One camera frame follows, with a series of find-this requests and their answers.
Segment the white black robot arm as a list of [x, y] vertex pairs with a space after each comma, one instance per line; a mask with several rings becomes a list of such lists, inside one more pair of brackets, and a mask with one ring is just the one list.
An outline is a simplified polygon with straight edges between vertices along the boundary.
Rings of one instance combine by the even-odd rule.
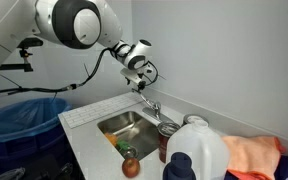
[[105, 0], [0, 0], [0, 70], [29, 71], [29, 62], [5, 60], [16, 49], [27, 58], [27, 49], [45, 40], [80, 50], [99, 43], [123, 65], [127, 81], [140, 90], [147, 85], [142, 77], [151, 70], [151, 43], [124, 42], [119, 19]]

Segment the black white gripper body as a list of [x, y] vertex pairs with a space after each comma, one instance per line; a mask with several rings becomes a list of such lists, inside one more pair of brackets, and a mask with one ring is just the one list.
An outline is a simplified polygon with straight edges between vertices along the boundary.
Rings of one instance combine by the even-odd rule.
[[123, 68], [120, 73], [127, 80], [127, 84], [134, 83], [137, 86], [138, 92], [145, 89], [146, 82], [143, 80], [144, 73], [141, 70]]

